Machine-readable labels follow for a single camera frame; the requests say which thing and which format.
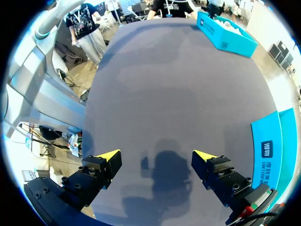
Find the gray table surface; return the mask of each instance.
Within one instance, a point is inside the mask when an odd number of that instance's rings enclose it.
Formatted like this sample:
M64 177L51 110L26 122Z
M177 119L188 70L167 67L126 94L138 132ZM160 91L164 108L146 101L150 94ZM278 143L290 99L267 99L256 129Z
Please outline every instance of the gray table surface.
M194 20L121 27L89 94L83 155L121 149L123 166L92 203L125 226L224 226L232 212L191 167L193 149L253 175L250 123L276 110L250 58L217 50Z

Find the black t-shirt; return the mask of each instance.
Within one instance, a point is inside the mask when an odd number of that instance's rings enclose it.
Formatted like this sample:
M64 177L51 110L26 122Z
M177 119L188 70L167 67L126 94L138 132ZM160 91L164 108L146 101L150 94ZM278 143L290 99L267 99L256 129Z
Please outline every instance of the black t-shirt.
M168 14L166 0L154 0L154 5L151 8L152 11L158 12L158 10L162 11L162 16L166 17ZM173 15L173 17L182 17L185 18L185 12L190 14L193 12L192 8L188 4L188 2L174 2L173 5L169 8L170 14Z
M92 19L92 14L96 12L96 9L88 3L81 4L80 10L73 14L68 13L66 16L67 27L73 26L77 39L80 39L87 34L95 31L99 24L95 24Z

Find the blue box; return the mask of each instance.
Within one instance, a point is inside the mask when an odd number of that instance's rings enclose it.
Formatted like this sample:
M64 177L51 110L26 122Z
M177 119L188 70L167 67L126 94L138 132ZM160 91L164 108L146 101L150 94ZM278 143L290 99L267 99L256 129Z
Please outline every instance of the blue box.
M251 57L258 43L234 22L221 16L217 16L216 20L229 21L242 35L225 30L204 12L198 12L197 26L217 49Z

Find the gray pants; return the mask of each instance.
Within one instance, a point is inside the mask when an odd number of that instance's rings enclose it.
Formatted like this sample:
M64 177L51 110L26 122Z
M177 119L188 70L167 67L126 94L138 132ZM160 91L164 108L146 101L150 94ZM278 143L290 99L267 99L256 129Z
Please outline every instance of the gray pants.
M96 29L92 33L78 40L80 47L83 48L87 57L89 57L96 65L100 63L107 47L103 40L100 30Z

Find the screw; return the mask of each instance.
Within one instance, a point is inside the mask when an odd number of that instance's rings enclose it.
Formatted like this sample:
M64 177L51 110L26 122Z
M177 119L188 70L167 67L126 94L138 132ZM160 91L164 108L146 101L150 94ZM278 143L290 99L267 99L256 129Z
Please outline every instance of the screw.
M232 187L232 191L236 192L239 189L239 185L238 184L234 184Z
M49 188L44 187L43 192L44 192L44 194L48 193L49 192Z
M36 192L35 196L36 196L36 199L39 199L41 197L41 194Z
M79 166L79 172L82 172L82 171L83 171L83 169L84 169L84 167L83 167L83 166Z
M221 177L221 176L224 176L224 174L225 174L225 172L224 172L223 170L220 170L220 171L218 171L218 174L217 174L217 175L218 175L219 177Z
M63 184L63 185L66 184L67 181L68 181L68 178L67 178L67 177L62 177L62 184Z
M80 186L80 184L75 184L74 188L77 189L77 190L79 190L81 188L81 186Z
M90 169L90 170L89 170L89 175L90 175L90 176L94 176L94 175L95 175L95 170Z
M252 178L247 177L247 178L246 178L246 182L247 182L247 184L249 185L249 184L252 182Z

